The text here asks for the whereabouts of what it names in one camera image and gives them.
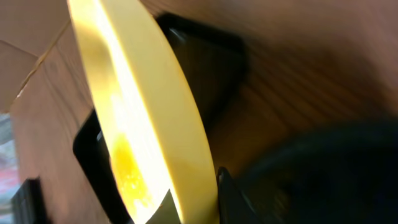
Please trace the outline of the yellow plate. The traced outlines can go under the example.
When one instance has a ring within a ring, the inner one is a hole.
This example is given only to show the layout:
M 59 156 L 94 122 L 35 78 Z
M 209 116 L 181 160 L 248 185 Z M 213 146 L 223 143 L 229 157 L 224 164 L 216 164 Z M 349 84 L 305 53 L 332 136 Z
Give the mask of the yellow plate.
M 68 2 L 111 170 L 146 223 L 171 193 L 181 223 L 218 223 L 215 169 L 180 64 L 140 1 Z

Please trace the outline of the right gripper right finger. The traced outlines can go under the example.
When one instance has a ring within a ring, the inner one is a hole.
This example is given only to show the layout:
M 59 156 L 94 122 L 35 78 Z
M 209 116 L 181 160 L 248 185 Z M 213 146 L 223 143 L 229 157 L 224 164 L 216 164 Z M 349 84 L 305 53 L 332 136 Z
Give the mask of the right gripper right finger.
M 220 224 L 261 224 L 225 167 L 217 173 Z

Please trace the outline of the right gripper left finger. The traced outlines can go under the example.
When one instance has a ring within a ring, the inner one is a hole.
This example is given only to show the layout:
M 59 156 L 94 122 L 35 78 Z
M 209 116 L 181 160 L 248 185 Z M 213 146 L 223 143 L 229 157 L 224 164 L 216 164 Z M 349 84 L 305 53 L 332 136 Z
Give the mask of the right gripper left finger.
M 146 224 L 180 224 L 172 194 L 168 191 L 159 208 Z

